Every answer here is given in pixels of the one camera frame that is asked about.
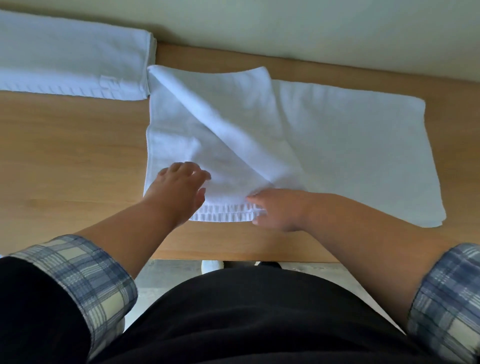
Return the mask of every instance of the right hand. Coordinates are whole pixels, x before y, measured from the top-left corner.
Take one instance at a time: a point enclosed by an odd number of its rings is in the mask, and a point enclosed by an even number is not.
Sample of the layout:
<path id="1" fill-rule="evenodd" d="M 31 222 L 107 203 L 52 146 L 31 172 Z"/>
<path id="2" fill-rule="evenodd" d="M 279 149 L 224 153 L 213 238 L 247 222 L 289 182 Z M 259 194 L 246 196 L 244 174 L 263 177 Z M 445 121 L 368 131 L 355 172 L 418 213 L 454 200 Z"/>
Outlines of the right hand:
<path id="1" fill-rule="evenodd" d="M 278 188 L 269 188 L 247 197 L 247 201 L 266 210 L 266 215 L 257 216 L 252 223 L 282 231 L 301 230 L 315 194 Z"/>

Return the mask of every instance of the white wall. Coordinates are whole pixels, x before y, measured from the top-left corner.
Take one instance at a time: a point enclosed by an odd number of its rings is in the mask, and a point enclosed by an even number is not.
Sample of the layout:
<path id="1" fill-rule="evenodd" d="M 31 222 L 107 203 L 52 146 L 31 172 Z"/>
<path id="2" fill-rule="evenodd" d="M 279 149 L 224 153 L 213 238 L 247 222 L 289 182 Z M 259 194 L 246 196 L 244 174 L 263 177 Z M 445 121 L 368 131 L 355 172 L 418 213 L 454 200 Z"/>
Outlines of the white wall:
<path id="1" fill-rule="evenodd" d="M 0 0 L 0 8 L 142 27 L 173 43 L 480 81 L 480 0 Z"/>

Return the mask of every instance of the folded white towel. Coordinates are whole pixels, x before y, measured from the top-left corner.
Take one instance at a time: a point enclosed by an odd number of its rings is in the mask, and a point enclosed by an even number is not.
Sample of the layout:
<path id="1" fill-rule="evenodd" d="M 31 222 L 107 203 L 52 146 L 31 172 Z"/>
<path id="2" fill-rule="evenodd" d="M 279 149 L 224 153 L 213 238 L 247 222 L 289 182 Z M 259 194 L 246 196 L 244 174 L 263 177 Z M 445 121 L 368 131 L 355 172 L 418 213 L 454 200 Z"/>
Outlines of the folded white towel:
<path id="1" fill-rule="evenodd" d="M 141 100 L 152 34 L 0 10 L 0 90 Z"/>
<path id="2" fill-rule="evenodd" d="M 423 100 L 272 80 L 266 68 L 206 74 L 149 67 L 145 190 L 174 161 L 212 174 L 199 221 L 247 221 L 266 187 L 340 194 L 424 227 L 445 210 Z"/>

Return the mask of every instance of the rolled-up sleeve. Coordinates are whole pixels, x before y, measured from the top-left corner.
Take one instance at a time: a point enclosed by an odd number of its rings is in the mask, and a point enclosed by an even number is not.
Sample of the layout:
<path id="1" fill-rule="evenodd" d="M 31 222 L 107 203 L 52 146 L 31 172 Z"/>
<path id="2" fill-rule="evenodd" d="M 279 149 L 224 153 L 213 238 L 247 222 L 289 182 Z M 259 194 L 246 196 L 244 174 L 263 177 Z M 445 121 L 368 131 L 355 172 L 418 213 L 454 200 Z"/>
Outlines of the rolled-up sleeve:
<path id="1" fill-rule="evenodd" d="M 121 334 L 119 323 L 135 304 L 137 288 L 123 267 L 93 242 L 64 235 L 10 257 L 31 263 L 68 293 L 90 332 L 90 356 Z"/>
<path id="2" fill-rule="evenodd" d="M 408 333 L 444 359 L 477 362 L 480 245 L 457 245 L 433 266 L 413 300 Z"/>

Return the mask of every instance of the shirt cuff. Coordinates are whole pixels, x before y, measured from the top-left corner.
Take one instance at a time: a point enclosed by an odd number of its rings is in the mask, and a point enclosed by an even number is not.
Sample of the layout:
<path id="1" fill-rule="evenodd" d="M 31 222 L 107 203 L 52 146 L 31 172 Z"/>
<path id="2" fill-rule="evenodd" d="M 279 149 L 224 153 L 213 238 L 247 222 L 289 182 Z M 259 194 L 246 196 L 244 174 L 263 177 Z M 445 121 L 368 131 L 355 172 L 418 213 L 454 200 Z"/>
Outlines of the shirt cuff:
<path id="1" fill-rule="evenodd" d="M 440 357 L 476 363 L 480 347 L 480 245 L 447 251 L 423 278 L 408 333 Z"/>
<path id="2" fill-rule="evenodd" d="M 63 235 L 11 254 L 52 277 L 70 295 L 90 331 L 90 353 L 111 342 L 112 332 L 138 296 L 133 278 L 103 249 L 77 235 Z"/>

